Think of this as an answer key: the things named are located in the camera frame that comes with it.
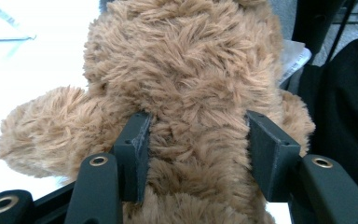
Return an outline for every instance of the black fabric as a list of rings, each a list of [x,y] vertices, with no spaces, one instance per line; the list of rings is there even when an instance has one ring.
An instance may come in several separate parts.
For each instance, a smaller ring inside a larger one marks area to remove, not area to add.
[[[338,161],[358,185],[358,40],[324,67],[309,68],[299,95],[316,124],[311,153]]]

